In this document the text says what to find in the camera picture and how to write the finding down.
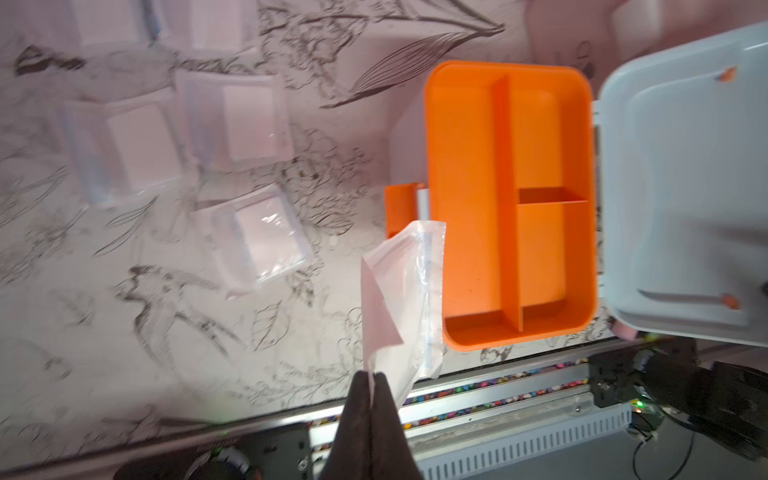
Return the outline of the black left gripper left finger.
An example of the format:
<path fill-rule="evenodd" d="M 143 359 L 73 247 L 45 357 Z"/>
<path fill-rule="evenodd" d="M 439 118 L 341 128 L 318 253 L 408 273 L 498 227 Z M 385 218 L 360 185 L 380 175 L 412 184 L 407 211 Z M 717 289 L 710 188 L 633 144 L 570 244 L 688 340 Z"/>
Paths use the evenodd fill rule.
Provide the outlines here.
<path fill-rule="evenodd" d="M 321 479 L 369 479 L 371 475 L 371 398 L 367 372 L 352 378 L 331 453 Z"/>

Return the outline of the grey and orange first aid box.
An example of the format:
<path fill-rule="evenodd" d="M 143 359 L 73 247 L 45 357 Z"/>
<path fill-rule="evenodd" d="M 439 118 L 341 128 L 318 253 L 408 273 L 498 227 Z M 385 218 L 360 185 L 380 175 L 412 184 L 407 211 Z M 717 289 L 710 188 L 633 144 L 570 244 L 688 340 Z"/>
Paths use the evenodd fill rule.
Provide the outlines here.
<path fill-rule="evenodd" d="M 389 135 L 387 232 L 444 223 L 459 351 L 582 330 L 767 342 L 767 26 L 632 60 L 427 66 Z"/>

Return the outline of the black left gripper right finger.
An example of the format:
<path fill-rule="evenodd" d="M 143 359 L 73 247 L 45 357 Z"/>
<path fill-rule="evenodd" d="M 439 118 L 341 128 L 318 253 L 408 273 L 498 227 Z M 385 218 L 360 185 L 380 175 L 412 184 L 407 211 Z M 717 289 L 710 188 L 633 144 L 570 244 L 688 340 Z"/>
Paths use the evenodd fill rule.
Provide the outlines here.
<path fill-rule="evenodd" d="M 371 407 L 371 478 L 422 479 L 386 376 L 376 373 Z"/>

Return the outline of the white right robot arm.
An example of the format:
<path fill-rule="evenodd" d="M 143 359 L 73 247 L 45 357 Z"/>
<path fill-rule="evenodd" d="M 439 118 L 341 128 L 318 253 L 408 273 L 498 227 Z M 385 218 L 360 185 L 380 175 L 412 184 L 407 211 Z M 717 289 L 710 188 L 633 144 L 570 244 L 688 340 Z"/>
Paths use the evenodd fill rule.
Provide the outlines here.
<path fill-rule="evenodd" d="M 695 341 L 670 338 L 588 358 L 594 403 L 605 408 L 641 396 L 687 416 L 685 428 L 748 460 L 767 456 L 767 374 L 716 361 L 698 363 Z"/>

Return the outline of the pink first aid box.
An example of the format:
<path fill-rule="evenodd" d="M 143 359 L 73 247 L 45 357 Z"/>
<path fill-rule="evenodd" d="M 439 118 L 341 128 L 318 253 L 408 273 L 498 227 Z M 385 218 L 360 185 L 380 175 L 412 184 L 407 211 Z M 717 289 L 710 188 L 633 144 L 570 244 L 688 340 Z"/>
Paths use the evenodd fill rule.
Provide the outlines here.
<path fill-rule="evenodd" d="M 763 22 L 765 0 L 528 1 L 533 61 L 582 72 L 594 93 L 622 64 Z"/>

